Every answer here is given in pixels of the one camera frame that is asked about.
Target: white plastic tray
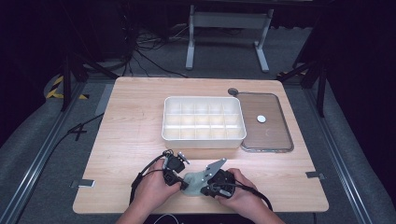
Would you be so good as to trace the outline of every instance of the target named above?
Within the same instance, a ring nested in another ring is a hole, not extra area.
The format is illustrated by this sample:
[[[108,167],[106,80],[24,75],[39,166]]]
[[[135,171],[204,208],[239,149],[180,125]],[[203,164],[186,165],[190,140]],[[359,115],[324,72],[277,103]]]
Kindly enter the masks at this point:
[[[237,148],[247,132],[234,97],[172,96],[165,99],[167,148]]]

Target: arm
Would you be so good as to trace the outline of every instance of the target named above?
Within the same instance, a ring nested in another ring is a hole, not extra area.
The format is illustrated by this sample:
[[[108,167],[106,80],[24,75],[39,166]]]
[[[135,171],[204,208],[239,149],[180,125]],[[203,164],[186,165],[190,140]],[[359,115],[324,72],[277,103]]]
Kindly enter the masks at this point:
[[[257,189],[238,169],[229,169],[236,180],[242,184]],[[236,188],[233,197],[230,199],[216,196],[219,203],[232,208],[242,217],[252,220],[256,224],[284,223],[274,212],[272,212],[262,201],[261,198],[240,188]]]
[[[180,183],[176,183],[173,186],[165,184],[162,169],[163,160],[158,160],[148,168],[148,174],[136,189],[134,201],[117,221],[118,224],[143,223],[152,211],[165,203],[172,195],[179,192]]]

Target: metal frame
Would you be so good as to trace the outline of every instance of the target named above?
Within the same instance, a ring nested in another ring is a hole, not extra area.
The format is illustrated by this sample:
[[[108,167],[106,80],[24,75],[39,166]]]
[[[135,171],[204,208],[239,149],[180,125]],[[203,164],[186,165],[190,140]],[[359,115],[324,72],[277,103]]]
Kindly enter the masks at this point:
[[[191,70],[194,61],[194,28],[195,27],[223,27],[242,29],[261,29],[259,41],[254,42],[257,57],[264,73],[269,72],[268,63],[265,59],[262,46],[267,36],[274,10],[269,9],[267,14],[244,14],[244,13],[219,13],[219,12],[195,12],[194,5],[190,6],[190,38],[187,50],[186,69]]]
[[[37,184],[38,179],[44,170],[47,160],[50,158],[54,150],[54,146],[56,144],[55,141],[59,137],[59,132],[62,129],[78,97],[81,95],[84,87],[85,83],[83,82],[78,82],[76,84],[76,87],[72,92],[72,100],[70,105],[65,109],[64,112],[60,112],[58,118],[55,120],[43,146],[38,151],[31,166],[26,171],[22,182],[9,202],[5,212],[0,217],[0,224],[17,223],[20,219],[25,205],[28,204],[33,191],[35,190],[35,185]]]
[[[326,119],[317,113],[314,93],[311,90],[304,89],[304,94],[313,113],[315,114],[315,118],[319,124],[319,127],[323,132],[328,145],[332,163],[335,167],[335,170],[337,171],[338,176],[340,177],[341,183],[343,184],[344,190],[346,192],[346,196],[348,197],[352,209],[355,212],[356,218],[358,219],[359,223],[373,223],[366,207],[364,206],[364,202],[361,199],[361,196],[355,185],[355,181],[347,169],[347,165],[343,160],[338,146],[335,144],[335,141],[332,137],[332,132],[329,129]]]

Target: metal rail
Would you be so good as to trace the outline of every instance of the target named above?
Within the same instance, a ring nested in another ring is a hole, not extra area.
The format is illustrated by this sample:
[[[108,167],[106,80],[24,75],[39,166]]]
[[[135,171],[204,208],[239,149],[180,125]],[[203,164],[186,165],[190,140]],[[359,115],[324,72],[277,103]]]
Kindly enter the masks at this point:
[[[0,218],[0,224],[11,224],[17,223],[21,217],[24,207],[28,204],[30,197],[33,194],[35,185],[38,182],[40,175],[42,174],[47,160],[50,158],[58,139],[59,132],[64,126],[64,123],[70,114],[74,104],[78,97],[81,95],[85,83],[77,82],[72,92],[72,101],[64,112],[60,112],[57,119],[55,120],[49,135],[44,141],[43,146],[38,151],[29,169],[26,171],[20,186],[9,202],[4,214]]]
[[[347,166],[340,154],[340,150],[332,138],[332,132],[330,131],[326,119],[321,118],[318,113],[316,107],[317,101],[315,99],[314,93],[310,89],[304,89],[304,95],[308,99],[309,105],[315,114],[315,118],[320,126],[320,129],[324,134],[328,149],[330,151],[330,156],[332,158],[332,163],[334,164],[335,170],[340,177],[341,183],[343,184],[346,195],[350,201],[350,204],[352,205],[352,209],[355,212],[359,223],[373,223],[363,201],[361,200],[361,196],[359,195],[355,182],[353,181],[353,178],[350,175]]]

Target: person's right hand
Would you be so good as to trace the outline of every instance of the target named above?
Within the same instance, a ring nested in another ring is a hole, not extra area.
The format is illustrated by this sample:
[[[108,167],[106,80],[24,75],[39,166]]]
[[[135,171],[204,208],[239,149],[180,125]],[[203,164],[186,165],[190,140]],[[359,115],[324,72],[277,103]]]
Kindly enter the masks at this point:
[[[257,189],[250,180],[242,175],[239,169],[231,168],[228,171],[233,174],[235,180],[246,186]],[[216,196],[215,198],[220,204],[233,209],[242,217],[246,217],[255,223],[284,223],[265,205],[261,198],[249,191],[236,188],[233,197],[230,199],[221,196]]]

